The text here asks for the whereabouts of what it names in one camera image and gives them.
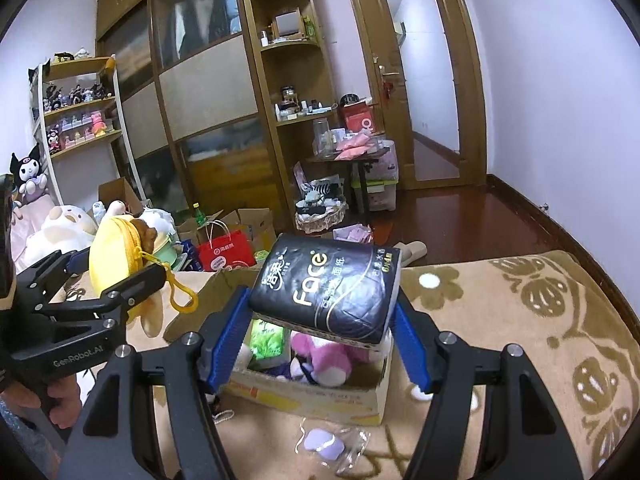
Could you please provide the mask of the open cardboard box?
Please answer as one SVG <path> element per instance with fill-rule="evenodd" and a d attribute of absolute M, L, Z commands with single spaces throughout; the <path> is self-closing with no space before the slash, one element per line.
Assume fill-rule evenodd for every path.
<path fill-rule="evenodd" d="M 166 306 L 163 338 L 171 342 L 190 330 L 199 330 L 207 315 L 222 310 L 235 289 L 253 285 L 257 275 L 256 268 L 237 268 L 218 273 L 177 272 L 177 280 L 198 294 L 198 310 L 181 314 L 171 306 Z M 305 379 L 277 378 L 250 370 L 241 356 L 221 390 L 298 416 L 345 425 L 378 426 L 385 411 L 392 348 L 393 341 L 387 339 L 383 344 L 382 360 L 355 364 L 346 384 L 335 388 L 315 386 Z"/>

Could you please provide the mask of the small dark side table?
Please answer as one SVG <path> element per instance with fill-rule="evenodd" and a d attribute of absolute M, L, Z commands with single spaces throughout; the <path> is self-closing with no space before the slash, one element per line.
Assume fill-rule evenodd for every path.
<path fill-rule="evenodd" d="M 349 210 L 353 214 L 359 214 L 360 217 L 363 218 L 364 222 L 369 223 L 371 211 L 368 197 L 366 168 L 367 166 L 373 165 L 375 162 L 379 162 L 389 150 L 389 148 L 378 148 L 372 153 L 366 153 L 349 160 L 337 160 L 335 157 L 329 158 L 328 156 L 312 156 L 306 158 L 305 162 L 309 162 L 310 164 L 345 166 L 347 171 L 345 176 L 346 200 Z M 358 200 L 356 199 L 357 194 L 354 188 L 354 179 L 352 178 L 354 168 L 357 169 L 357 181 L 360 184 L 360 197 L 362 204 L 358 203 Z"/>

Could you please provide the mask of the large white cat plush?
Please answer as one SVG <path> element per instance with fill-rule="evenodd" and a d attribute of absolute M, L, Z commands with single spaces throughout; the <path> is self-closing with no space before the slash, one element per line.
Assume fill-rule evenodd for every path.
<path fill-rule="evenodd" d="M 25 266 L 31 266 L 51 252 L 80 252 L 89 247 L 98 225 L 81 208 L 74 205 L 54 206 L 39 231 L 29 235 L 23 255 Z"/>

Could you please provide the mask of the pink white plush bear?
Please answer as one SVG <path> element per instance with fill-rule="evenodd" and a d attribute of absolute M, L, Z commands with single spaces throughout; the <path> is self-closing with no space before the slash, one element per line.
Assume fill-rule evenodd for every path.
<path fill-rule="evenodd" d="M 392 352 L 393 337 L 387 333 L 378 346 L 365 349 L 293 332 L 290 344 L 294 356 L 305 358 L 312 365 L 318 386 L 337 388 L 346 384 L 356 365 L 386 359 Z"/>

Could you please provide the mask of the clear plastic storage bin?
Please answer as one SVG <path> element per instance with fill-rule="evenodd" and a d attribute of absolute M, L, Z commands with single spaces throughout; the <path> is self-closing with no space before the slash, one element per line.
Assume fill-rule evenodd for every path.
<path fill-rule="evenodd" d="M 369 210 L 394 211 L 396 209 L 397 181 L 367 181 Z M 352 184 L 357 201 L 358 212 L 364 213 L 361 186 L 359 182 Z"/>

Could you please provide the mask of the beige floral blanket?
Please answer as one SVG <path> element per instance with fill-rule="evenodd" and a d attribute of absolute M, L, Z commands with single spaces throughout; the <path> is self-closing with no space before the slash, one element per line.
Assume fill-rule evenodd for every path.
<path fill-rule="evenodd" d="M 582 477 L 633 479 L 639 466 L 639 345 L 590 276 L 565 252 L 498 258 L 400 272 L 399 295 L 472 347 L 502 350 L 519 344 L 558 408 Z M 408 377 L 390 319 L 392 366 L 385 411 L 369 430 L 373 441 L 356 478 L 405 473 L 432 404 Z M 169 346 L 163 329 L 150 342 L 140 330 L 126 344 L 137 351 Z M 152 389 L 157 441 L 174 442 L 164 387 Z M 457 478 L 477 479 L 486 389 L 473 389 L 470 421 Z M 307 479 L 316 472 L 294 453 L 303 418 L 232 396 L 206 398 L 234 476 L 231 479 Z"/>

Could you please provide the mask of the wooden wardrobe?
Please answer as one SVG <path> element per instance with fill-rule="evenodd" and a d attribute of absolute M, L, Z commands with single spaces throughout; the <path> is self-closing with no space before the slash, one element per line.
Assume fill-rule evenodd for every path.
<path fill-rule="evenodd" d="M 98 0 L 96 45 L 114 56 L 145 197 L 178 220 L 288 212 L 257 85 L 243 0 Z"/>

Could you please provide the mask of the pink packets on table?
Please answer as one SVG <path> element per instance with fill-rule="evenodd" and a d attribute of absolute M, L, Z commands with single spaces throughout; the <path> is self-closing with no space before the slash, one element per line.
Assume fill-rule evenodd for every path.
<path fill-rule="evenodd" d="M 353 160 L 368 153 L 374 153 L 378 144 L 370 134 L 360 132 L 349 139 L 343 139 L 337 143 L 336 160 Z"/>

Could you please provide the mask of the wooden corner shelf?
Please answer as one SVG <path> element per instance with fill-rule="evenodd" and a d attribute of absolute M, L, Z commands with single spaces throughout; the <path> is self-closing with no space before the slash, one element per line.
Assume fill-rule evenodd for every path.
<path fill-rule="evenodd" d="M 314 156 L 312 125 L 337 124 L 337 104 L 314 0 L 240 0 L 250 69 L 267 148 L 276 170 L 285 222 L 294 224 L 299 200 L 297 164 Z"/>

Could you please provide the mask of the purple white plush doll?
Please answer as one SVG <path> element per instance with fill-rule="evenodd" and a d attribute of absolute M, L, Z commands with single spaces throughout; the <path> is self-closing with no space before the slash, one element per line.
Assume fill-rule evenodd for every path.
<path fill-rule="evenodd" d="M 319 383 L 314 377 L 314 368 L 305 359 L 300 356 L 293 356 L 288 363 L 283 363 L 273 368 L 268 368 L 266 374 L 279 380 L 287 380 L 288 382 L 303 382 L 304 384 L 318 386 Z"/>

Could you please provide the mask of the clear bag with purple puff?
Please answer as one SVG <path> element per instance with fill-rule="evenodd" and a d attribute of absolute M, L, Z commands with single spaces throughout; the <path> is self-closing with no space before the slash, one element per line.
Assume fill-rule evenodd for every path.
<path fill-rule="evenodd" d="M 370 439 L 370 431 L 361 427 L 303 418 L 293 450 L 296 455 L 322 465 L 334 476 L 345 477 L 355 470 Z"/>

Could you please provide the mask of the white rabbit plush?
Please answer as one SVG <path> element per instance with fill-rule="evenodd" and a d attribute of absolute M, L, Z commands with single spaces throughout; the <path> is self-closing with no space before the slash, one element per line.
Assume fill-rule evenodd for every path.
<path fill-rule="evenodd" d="M 104 219 L 123 216 L 127 213 L 127 206 L 122 200 L 113 200 L 108 206 L 98 200 L 92 205 L 93 219 L 100 224 Z"/>

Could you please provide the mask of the yellow Pooh plush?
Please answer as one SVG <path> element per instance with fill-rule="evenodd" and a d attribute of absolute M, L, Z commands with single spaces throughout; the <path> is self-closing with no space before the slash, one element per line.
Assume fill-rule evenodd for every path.
<path fill-rule="evenodd" d="M 89 276 L 93 290 L 101 295 L 146 266 L 159 264 L 164 268 L 160 286 L 168 283 L 171 307 L 179 313 L 195 312 L 198 310 L 198 295 L 176 279 L 168 263 L 153 255 L 156 238 L 156 229 L 129 214 L 104 218 L 89 252 Z"/>

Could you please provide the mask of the black Kuromi plush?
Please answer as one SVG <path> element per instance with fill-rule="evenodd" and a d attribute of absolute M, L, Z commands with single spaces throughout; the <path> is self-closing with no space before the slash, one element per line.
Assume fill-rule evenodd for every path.
<path fill-rule="evenodd" d="M 41 167 L 39 145 L 36 144 L 29 154 L 17 158 L 12 154 L 10 169 L 14 177 L 20 202 L 25 205 L 38 200 L 47 191 L 48 178 Z"/>

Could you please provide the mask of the beige slipper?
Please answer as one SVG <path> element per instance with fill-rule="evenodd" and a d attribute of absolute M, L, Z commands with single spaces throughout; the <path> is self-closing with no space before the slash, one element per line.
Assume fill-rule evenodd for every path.
<path fill-rule="evenodd" d="M 408 244 L 398 242 L 394 247 L 400 250 L 401 266 L 403 268 L 410 266 L 411 263 L 427 255 L 427 247 L 420 240 L 414 240 Z"/>

